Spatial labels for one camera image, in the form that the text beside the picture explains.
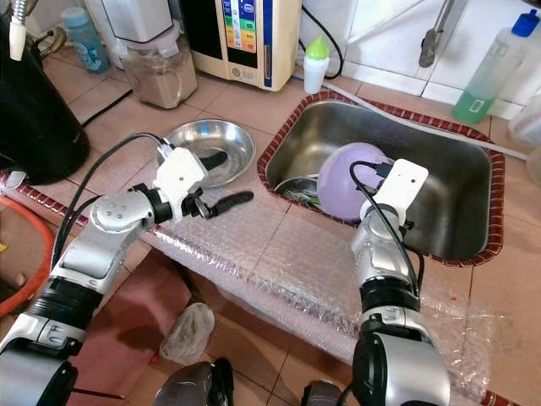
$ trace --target white bottle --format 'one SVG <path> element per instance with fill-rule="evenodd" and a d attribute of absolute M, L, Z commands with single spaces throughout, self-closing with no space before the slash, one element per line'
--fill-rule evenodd
<path fill-rule="evenodd" d="M 509 136 L 523 146 L 541 146 L 541 95 L 532 100 L 509 122 Z"/>
<path fill-rule="evenodd" d="M 329 67 L 329 46 L 321 36 L 306 47 L 304 55 L 304 91 L 313 95 L 320 91 Z"/>
<path fill-rule="evenodd" d="M 541 188 L 541 147 L 529 155 L 526 161 L 527 174 Z"/>

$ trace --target purple bowl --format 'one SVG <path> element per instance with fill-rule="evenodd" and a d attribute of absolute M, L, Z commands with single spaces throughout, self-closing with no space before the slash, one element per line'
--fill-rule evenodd
<path fill-rule="evenodd" d="M 349 174 L 349 167 L 355 161 L 394 163 L 378 147 L 364 142 L 342 146 L 327 158 L 318 177 L 320 209 L 348 222 L 360 221 L 361 206 L 366 201 Z M 372 189 L 377 189 L 384 179 L 371 167 L 357 166 L 355 174 L 361 183 Z"/>

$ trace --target small bottle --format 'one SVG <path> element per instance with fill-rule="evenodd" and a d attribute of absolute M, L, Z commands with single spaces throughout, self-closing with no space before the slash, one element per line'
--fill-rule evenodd
<path fill-rule="evenodd" d="M 504 28 L 498 33 L 453 108 L 453 117 L 463 123 L 475 124 L 485 116 L 533 45 L 527 38 L 538 22 L 539 17 L 533 9 L 529 14 L 521 14 L 513 28 Z"/>
<path fill-rule="evenodd" d="M 108 70 L 107 55 L 85 10 L 81 7 L 69 7 L 60 13 L 60 17 L 86 70 L 91 74 Z"/>
<path fill-rule="evenodd" d="M 306 47 L 304 54 L 304 91 L 313 95 L 320 91 L 329 66 L 331 50 L 325 40 L 318 36 L 314 42 Z"/>
<path fill-rule="evenodd" d="M 523 146 L 541 146 L 541 95 L 534 96 L 509 122 L 509 136 Z"/>
<path fill-rule="evenodd" d="M 526 171 L 530 179 L 541 188 L 541 147 L 533 150 L 528 156 Z"/>

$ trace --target plastic bag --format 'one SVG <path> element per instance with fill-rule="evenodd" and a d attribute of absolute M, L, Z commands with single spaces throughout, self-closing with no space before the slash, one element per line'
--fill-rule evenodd
<path fill-rule="evenodd" d="M 193 364 L 205 350 L 214 323 L 214 313 L 206 304 L 190 305 L 161 343 L 160 355 L 182 365 Z"/>

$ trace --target kitchen counter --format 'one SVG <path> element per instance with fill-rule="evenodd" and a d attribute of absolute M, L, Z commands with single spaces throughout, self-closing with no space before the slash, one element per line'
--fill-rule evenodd
<path fill-rule="evenodd" d="M 81 121 L 129 88 L 122 71 L 111 68 L 104 74 L 87 74 L 69 51 L 46 59 L 45 69 Z M 198 90 L 170 111 L 148 107 L 130 96 L 87 128 L 92 150 L 77 173 L 57 184 L 35 187 L 50 200 L 41 196 L 40 203 L 12 193 L 13 197 L 58 223 L 61 217 L 54 211 L 69 203 L 77 184 L 103 152 L 132 132 L 150 131 L 163 137 L 200 118 L 224 118 L 242 125 L 253 136 L 259 156 L 306 96 L 299 80 L 290 80 L 277 93 L 206 75 L 198 76 L 198 83 Z M 333 83 L 357 96 L 453 121 L 451 106 L 445 104 L 347 78 Z M 474 128 L 497 144 L 523 151 L 508 139 L 503 119 L 488 117 Z M 474 370 L 482 376 L 486 368 L 491 390 L 518 403 L 535 404 L 541 387 L 541 323 L 532 320 L 529 301 L 541 291 L 536 273 L 541 260 L 541 189 L 527 179 L 523 162 L 514 158 L 505 162 L 502 251 L 475 267 L 451 268 L 428 261 L 424 313 L 446 360 L 460 360 L 460 366 L 453 366 L 457 373 Z M 156 168 L 156 149 L 149 141 L 127 145 L 98 170 L 82 199 L 140 182 L 150 184 Z M 165 224 L 144 240 L 240 298 L 265 319 L 350 360 L 360 316 L 349 251 L 354 230 L 270 195 L 257 176 L 256 160 L 241 178 L 206 191 L 203 198 L 213 204 L 245 189 L 254 192 L 253 202 L 211 221 L 186 217 L 176 226 Z M 145 250 L 144 244 L 137 244 L 132 253 L 144 255 Z M 283 272 L 298 274 L 302 281 L 311 272 L 323 277 L 309 286 L 283 286 Z M 331 286 L 336 297 L 320 303 L 322 286 Z M 487 339 L 494 345 L 480 344 Z"/>

